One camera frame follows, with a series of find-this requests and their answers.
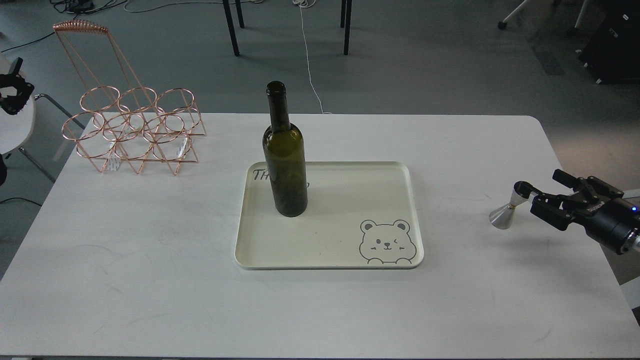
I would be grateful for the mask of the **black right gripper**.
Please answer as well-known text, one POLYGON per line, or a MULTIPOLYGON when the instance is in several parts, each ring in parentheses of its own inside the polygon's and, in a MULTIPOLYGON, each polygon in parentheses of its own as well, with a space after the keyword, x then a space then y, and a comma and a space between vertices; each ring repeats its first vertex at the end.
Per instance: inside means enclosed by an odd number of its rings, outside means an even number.
POLYGON ((549 194, 526 181, 514 183, 514 200, 532 200, 531 214, 566 231, 582 226, 588 237, 618 255, 639 251, 639 206, 624 199, 624 192, 597 177, 575 177, 555 169, 552 178, 572 194, 549 194))

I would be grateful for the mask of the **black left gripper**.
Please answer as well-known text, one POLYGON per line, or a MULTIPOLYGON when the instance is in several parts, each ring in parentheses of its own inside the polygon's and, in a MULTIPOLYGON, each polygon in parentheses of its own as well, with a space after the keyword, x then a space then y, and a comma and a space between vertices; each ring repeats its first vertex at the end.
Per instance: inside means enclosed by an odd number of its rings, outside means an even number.
POLYGON ((1 92, 0 97, 1 108, 10 116, 16 116, 25 107, 35 90, 35 86, 20 75, 23 62, 22 57, 17 57, 10 64, 8 73, 0 75, 0 88, 14 89, 12 93, 1 92))

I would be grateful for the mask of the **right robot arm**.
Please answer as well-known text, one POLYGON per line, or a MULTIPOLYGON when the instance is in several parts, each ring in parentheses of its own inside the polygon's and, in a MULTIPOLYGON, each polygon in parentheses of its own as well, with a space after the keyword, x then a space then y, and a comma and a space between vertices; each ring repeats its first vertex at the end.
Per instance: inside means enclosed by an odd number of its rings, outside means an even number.
POLYGON ((550 194, 526 181, 515 182, 512 205, 532 201, 530 212, 552 227, 566 231, 578 224, 586 235, 618 255, 639 250, 639 207, 624 199, 621 189, 598 177, 574 177, 556 169, 553 180, 572 194, 550 194))

